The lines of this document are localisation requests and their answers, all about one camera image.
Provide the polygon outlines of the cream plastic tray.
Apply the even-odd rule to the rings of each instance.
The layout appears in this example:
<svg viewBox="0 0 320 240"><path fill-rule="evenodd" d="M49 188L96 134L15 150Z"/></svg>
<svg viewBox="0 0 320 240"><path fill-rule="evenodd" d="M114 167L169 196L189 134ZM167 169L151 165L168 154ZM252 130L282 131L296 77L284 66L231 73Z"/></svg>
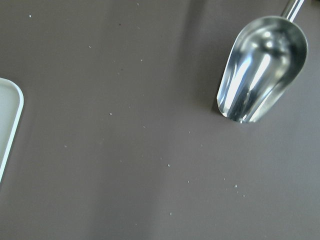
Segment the cream plastic tray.
<svg viewBox="0 0 320 240"><path fill-rule="evenodd" d="M24 107L24 94L13 81L0 79L0 181L3 182L7 161Z"/></svg>

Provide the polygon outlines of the metal scoop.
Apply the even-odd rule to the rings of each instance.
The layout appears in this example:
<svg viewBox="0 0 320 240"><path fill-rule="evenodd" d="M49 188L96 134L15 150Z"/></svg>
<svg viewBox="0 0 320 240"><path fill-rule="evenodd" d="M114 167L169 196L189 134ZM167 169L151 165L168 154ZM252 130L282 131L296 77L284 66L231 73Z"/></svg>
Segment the metal scoop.
<svg viewBox="0 0 320 240"><path fill-rule="evenodd" d="M217 107L238 123L259 121L302 71L308 42L294 22L302 0L290 0L280 16L248 23L230 50L217 92Z"/></svg>

